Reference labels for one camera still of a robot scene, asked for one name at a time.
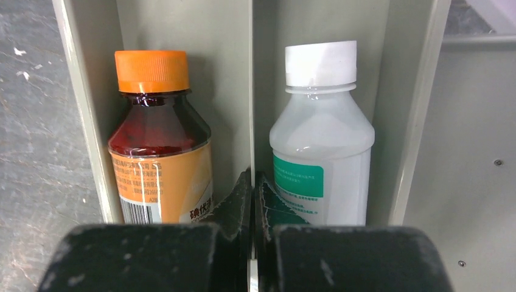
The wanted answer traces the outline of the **silver metal case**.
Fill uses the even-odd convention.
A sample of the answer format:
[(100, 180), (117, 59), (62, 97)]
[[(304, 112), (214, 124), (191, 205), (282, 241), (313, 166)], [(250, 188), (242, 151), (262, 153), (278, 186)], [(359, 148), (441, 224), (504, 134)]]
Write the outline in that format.
[(515, 290), (515, 37), (442, 44), (404, 225), (456, 291)]

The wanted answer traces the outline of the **amber pill bottle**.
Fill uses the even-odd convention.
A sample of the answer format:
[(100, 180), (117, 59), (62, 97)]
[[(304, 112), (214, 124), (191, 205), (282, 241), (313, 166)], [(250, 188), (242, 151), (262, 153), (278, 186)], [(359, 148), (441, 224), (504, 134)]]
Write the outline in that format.
[(108, 141), (124, 222), (193, 223), (213, 207), (211, 129), (189, 103), (181, 50), (119, 50), (128, 111)]

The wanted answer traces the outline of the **grey plastic divider tray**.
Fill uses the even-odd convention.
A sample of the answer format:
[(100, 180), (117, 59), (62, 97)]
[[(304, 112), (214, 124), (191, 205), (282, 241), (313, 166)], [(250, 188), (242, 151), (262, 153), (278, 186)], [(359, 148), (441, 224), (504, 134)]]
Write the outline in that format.
[(114, 53), (189, 57), (191, 101), (212, 128), (215, 197), (272, 171), (269, 130), (288, 101), (284, 49), (355, 40), (353, 97), (376, 131), (369, 224), (404, 222), (449, 1), (54, 1), (105, 222), (122, 214), (107, 141), (126, 105)]

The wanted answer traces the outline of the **white plastic bottle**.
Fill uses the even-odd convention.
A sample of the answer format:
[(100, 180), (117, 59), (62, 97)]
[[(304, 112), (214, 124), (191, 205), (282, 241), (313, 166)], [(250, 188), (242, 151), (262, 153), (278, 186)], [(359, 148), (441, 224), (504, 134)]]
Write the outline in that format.
[(270, 130), (274, 183), (306, 222), (366, 223), (375, 131), (352, 98), (357, 42), (285, 48), (290, 99)]

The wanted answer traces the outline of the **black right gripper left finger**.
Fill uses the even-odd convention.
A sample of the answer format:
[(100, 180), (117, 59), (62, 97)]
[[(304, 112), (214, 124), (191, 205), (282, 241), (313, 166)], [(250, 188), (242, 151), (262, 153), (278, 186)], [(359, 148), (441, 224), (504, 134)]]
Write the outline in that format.
[(39, 291), (247, 291), (251, 172), (191, 224), (89, 224), (58, 244)]

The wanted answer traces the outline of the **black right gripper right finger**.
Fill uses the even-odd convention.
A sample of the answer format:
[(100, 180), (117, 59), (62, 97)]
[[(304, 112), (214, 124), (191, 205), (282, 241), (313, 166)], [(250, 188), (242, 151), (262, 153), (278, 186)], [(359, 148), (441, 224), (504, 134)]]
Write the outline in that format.
[(451, 291), (427, 235), (403, 226), (309, 225), (256, 174), (260, 291)]

